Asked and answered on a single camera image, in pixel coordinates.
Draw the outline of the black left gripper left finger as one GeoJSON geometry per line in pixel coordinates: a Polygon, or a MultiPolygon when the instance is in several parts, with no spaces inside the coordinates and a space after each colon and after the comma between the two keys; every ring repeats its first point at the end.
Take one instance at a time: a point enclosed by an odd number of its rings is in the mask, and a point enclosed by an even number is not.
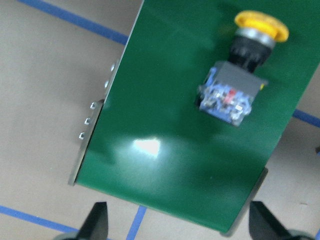
{"type": "Polygon", "coordinates": [[[96,202],[82,227],[78,239],[107,239],[109,233],[107,202],[96,202]]]}

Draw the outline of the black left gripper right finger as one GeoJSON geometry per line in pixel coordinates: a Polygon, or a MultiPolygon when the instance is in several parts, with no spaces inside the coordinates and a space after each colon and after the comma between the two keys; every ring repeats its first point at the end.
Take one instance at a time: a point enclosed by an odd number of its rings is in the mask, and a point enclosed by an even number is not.
{"type": "Polygon", "coordinates": [[[290,239],[292,237],[262,201],[250,203],[248,228],[252,239],[290,239]]]}

